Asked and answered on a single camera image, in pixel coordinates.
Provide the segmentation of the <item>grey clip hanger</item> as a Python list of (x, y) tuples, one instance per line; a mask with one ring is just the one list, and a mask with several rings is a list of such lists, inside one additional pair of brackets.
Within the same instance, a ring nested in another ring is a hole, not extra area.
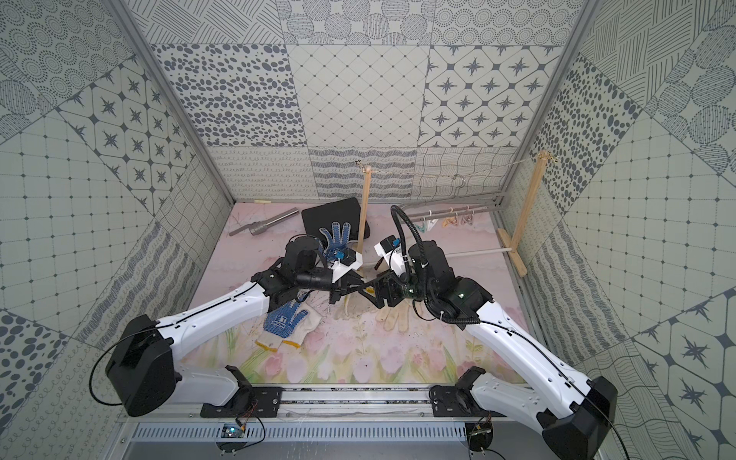
[(475, 216), (498, 211), (506, 193), (498, 185), (486, 185), (485, 178), (469, 176), (439, 177), (434, 185), (418, 185), (417, 199), (400, 205), (414, 222)]

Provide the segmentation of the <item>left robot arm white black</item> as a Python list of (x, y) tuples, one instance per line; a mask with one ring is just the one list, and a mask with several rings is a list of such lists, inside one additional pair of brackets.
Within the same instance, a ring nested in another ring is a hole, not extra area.
[(201, 416), (243, 417), (257, 406), (256, 391), (241, 370), (189, 368), (182, 358), (206, 341), (254, 318), (264, 318), (257, 343), (275, 351), (298, 347), (320, 324), (306, 303), (313, 291), (337, 302), (361, 285), (362, 256), (351, 247), (325, 250), (315, 237), (290, 241), (284, 257), (230, 293), (159, 320), (142, 314), (112, 346), (105, 375), (130, 417), (165, 404), (201, 404)]

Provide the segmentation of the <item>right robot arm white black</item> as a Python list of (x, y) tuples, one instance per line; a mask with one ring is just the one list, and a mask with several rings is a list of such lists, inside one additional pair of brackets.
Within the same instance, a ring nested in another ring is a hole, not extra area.
[(375, 307), (420, 301), (432, 320), (455, 326), (495, 351), (526, 381), (524, 388), (480, 370), (457, 383), (460, 403), (511, 418), (542, 435), (560, 459), (592, 459), (614, 430), (618, 391), (605, 378), (590, 379), (565, 364), (506, 314), (475, 280), (454, 274), (435, 241), (423, 241), (399, 206), (390, 209), (399, 233), (404, 272), (389, 268), (365, 281), (343, 276), (335, 292), (359, 293)]

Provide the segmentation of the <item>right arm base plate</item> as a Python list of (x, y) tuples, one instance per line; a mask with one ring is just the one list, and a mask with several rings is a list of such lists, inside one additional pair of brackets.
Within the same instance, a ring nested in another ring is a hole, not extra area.
[(429, 402), (435, 418), (502, 417), (502, 414), (481, 408), (469, 391), (455, 386), (434, 385), (429, 389)]

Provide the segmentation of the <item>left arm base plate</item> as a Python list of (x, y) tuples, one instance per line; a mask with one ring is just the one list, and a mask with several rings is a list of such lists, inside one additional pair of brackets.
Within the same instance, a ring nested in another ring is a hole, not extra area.
[(279, 386), (242, 388), (224, 406), (204, 404), (199, 415), (204, 419), (245, 419), (248, 415), (276, 418), (283, 392), (283, 387)]

